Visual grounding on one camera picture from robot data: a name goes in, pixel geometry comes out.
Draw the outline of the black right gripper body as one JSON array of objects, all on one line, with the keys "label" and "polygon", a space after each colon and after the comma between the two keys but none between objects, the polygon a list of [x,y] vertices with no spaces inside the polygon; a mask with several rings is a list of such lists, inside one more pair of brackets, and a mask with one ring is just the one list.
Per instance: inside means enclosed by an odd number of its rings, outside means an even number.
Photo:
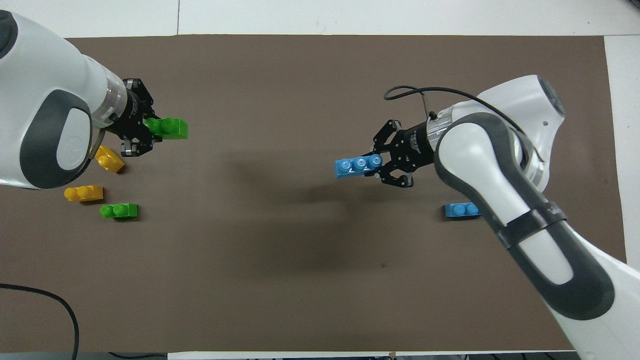
[{"label": "black right gripper body", "polygon": [[390,160],[394,169],[417,170],[430,166],[434,155],[425,124],[398,130],[391,139]]}]

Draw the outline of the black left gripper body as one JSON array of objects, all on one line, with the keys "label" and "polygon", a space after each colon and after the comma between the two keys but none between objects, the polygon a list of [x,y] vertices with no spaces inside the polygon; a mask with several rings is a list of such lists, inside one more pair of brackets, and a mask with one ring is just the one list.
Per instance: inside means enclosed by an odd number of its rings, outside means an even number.
[{"label": "black left gripper body", "polygon": [[118,137],[122,141],[151,142],[152,133],[144,125],[144,116],[150,112],[150,103],[132,89],[126,89],[126,106],[118,117]]}]

